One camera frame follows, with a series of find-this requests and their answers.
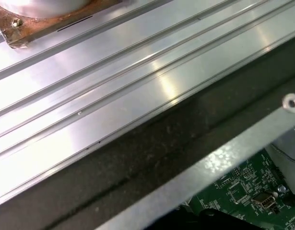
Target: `dark gray surface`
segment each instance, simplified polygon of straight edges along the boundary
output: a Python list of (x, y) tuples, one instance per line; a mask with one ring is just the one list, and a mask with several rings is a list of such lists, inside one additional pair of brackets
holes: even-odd
[(1, 205), (0, 230), (91, 230), (278, 108), (288, 92), (295, 39)]

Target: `green circuit board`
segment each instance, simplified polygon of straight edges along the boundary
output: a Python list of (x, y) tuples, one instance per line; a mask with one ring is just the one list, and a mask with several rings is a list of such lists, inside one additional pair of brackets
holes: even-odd
[[(285, 186), (286, 192), (278, 192), (279, 185)], [(289, 193), (283, 175), (262, 150), (194, 196), (188, 204), (195, 214), (215, 208), (263, 229), (295, 230), (295, 207), (281, 201)]]

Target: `rusty metal plate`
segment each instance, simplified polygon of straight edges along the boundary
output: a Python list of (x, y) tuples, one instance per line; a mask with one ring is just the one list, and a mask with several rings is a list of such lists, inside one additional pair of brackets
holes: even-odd
[(35, 39), (83, 20), (120, 2), (122, 0), (93, 0), (78, 11), (48, 19), (28, 18), (0, 7), (0, 31), (10, 47), (22, 48)]

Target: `metal frame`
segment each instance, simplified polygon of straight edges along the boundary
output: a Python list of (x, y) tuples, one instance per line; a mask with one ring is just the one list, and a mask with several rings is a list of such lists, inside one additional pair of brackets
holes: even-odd
[(295, 36), (295, 1), (156, 3), (0, 43), (0, 204)]

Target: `black cable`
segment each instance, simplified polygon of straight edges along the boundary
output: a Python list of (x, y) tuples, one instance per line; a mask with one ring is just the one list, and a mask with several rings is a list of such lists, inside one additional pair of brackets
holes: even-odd
[(285, 153), (284, 151), (282, 151), (281, 149), (279, 149), (277, 146), (275, 146), (274, 144), (271, 144), (271, 147), (278, 152), (279, 154), (282, 154), (283, 156), (285, 156), (288, 160), (292, 161), (295, 163), (295, 159), (290, 157), (287, 153)]

